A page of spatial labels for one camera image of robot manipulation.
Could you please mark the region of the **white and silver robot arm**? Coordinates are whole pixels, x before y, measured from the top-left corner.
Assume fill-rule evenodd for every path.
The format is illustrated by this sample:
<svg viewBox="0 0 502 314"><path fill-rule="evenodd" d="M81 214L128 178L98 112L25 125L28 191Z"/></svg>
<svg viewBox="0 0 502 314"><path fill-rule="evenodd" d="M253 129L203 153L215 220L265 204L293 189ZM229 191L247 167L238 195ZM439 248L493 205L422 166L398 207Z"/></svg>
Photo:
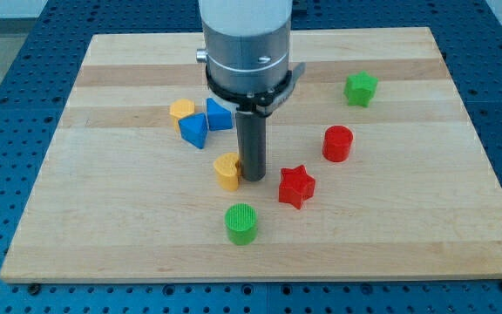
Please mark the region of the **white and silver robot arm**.
<svg viewBox="0 0 502 314"><path fill-rule="evenodd" d="M286 77L292 0L200 0L207 73L222 90L261 93Z"/></svg>

